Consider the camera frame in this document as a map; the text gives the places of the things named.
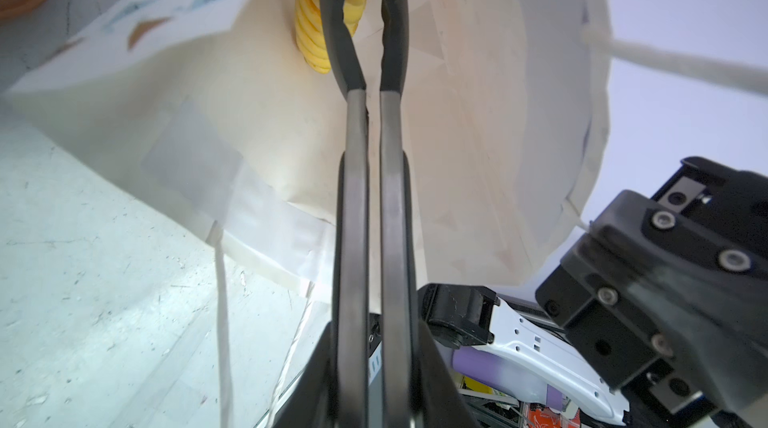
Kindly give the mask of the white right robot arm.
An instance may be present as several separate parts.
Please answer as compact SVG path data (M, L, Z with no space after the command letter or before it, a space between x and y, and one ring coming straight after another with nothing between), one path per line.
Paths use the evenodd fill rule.
M767 423L767 179L690 157L621 192L522 313L430 285L422 315L456 371L590 427Z

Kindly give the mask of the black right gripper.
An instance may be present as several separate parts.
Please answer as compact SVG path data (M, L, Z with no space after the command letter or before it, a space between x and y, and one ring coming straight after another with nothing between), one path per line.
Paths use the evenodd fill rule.
M634 416L767 412L767 179L689 157L621 192L535 298Z

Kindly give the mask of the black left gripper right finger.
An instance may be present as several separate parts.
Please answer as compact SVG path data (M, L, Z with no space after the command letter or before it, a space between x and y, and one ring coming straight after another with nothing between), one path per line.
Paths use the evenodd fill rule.
M410 172L403 148L402 93L407 0L382 0L380 83L380 245L383 422L387 427L473 427L430 330L419 315Z

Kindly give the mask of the cartoon animal paper bag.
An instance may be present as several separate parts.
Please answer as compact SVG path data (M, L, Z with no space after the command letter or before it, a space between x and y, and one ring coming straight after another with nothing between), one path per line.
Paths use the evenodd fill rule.
M385 422L445 427L468 414L417 291L523 283L580 224L614 60L767 92L763 68L616 39L607 0L127 0L8 95L218 262L331 298L280 424L366 423L379 313Z

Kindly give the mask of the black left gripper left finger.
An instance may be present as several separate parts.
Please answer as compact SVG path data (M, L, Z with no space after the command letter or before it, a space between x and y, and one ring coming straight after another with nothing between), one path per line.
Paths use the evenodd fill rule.
M272 411L275 427L368 424L369 162L366 83L345 0L319 0L333 75L347 103L339 166L332 315L293 393Z

